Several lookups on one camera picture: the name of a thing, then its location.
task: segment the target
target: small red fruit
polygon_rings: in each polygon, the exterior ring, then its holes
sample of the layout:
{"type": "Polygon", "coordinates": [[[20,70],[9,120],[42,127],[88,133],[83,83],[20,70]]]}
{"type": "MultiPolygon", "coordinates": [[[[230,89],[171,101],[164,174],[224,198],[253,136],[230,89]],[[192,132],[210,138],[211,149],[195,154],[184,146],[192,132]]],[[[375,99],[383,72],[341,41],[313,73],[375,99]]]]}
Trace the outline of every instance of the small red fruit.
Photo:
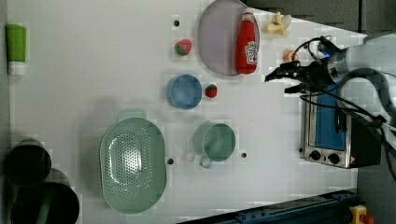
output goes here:
{"type": "Polygon", "coordinates": [[[218,94],[218,87],[215,85],[210,85],[205,90],[205,95],[209,98],[214,98],[218,94]]]}
{"type": "Polygon", "coordinates": [[[175,44],[175,50],[178,55],[185,56],[191,51],[192,43],[189,39],[182,39],[175,44]]]}

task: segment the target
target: toaster oven knob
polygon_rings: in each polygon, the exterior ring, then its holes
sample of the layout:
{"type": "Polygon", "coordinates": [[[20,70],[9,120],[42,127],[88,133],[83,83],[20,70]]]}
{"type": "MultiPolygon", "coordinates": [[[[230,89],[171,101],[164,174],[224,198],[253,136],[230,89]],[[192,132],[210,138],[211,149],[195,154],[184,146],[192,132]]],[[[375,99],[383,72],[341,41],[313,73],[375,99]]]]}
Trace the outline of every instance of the toaster oven knob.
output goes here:
{"type": "Polygon", "coordinates": [[[311,152],[311,154],[309,154],[309,157],[311,157],[314,161],[318,161],[320,159],[320,152],[314,150],[311,152]]]}
{"type": "Polygon", "coordinates": [[[337,154],[332,154],[327,158],[330,160],[332,164],[337,164],[338,162],[340,162],[340,157],[337,154]]]}

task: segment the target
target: purple plate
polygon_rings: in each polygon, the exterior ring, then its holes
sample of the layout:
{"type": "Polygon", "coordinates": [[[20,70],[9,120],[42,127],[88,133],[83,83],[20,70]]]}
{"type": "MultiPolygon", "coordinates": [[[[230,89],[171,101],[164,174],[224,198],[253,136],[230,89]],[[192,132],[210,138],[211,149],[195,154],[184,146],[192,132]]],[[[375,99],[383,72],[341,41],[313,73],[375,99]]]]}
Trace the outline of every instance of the purple plate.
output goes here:
{"type": "MultiPolygon", "coordinates": [[[[198,48],[206,66],[218,74],[239,75],[235,68],[235,49],[246,8],[238,0],[217,0],[202,15],[198,28],[198,48]]],[[[259,50],[260,30],[257,22],[255,24],[259,50]]]]}

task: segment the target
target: green mug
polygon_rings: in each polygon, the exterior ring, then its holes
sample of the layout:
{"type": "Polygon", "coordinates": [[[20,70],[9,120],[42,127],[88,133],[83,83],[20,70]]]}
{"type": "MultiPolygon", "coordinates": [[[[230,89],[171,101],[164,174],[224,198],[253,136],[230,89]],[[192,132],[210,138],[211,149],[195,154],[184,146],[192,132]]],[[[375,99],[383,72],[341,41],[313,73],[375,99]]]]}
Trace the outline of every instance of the green mug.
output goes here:
{"type": "Polygon", "coordinates": [[[213,161],[225,161],[235,149],[235,133],[227,124],[205,122],[194,134],[195,149],[201,152],[200,165],[209,169],[213,161]]]}

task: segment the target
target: bottle label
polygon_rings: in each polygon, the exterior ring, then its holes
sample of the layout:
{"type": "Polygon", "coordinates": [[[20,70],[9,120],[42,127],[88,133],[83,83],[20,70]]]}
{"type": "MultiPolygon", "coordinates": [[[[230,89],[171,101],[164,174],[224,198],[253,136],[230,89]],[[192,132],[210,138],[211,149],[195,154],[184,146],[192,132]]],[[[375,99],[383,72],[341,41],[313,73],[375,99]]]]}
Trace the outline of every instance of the bottle label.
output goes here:
{"type": "Polygon", "coordinates": [[[251,14],[251,13],[245,13],[242,16],[242,21],[252,21],[252,22],[254,22],[254,15],[251,14]]]}
{"type": "Polygon", "coordinates": [[[256,42],[250,41],[245,46],[245,53],[247,55],[247,63],[248,64],[257,64],[257,47],[256,42]]]}

